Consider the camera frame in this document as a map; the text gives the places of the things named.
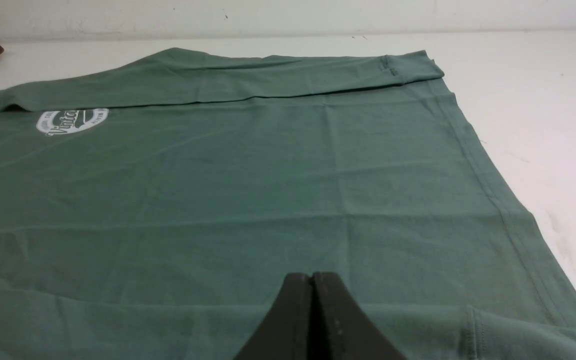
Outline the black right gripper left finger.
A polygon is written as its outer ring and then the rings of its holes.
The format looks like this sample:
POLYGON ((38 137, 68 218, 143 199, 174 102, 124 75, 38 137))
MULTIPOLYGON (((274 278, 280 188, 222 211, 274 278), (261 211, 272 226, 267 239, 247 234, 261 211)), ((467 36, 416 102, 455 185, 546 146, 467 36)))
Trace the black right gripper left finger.
POLYGON ((306 360, 313 286, 310 276, 289 273, 277 297, 236 360, 306 360))

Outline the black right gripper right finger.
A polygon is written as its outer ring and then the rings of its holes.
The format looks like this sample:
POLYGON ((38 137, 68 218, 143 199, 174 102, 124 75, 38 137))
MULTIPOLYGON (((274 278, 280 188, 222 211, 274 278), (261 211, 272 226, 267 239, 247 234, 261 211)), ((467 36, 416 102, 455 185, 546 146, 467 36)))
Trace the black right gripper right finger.
POLYGON ((404 360, 355 301, 341 276, 315 272, 311 314, 313 360, 404 360))

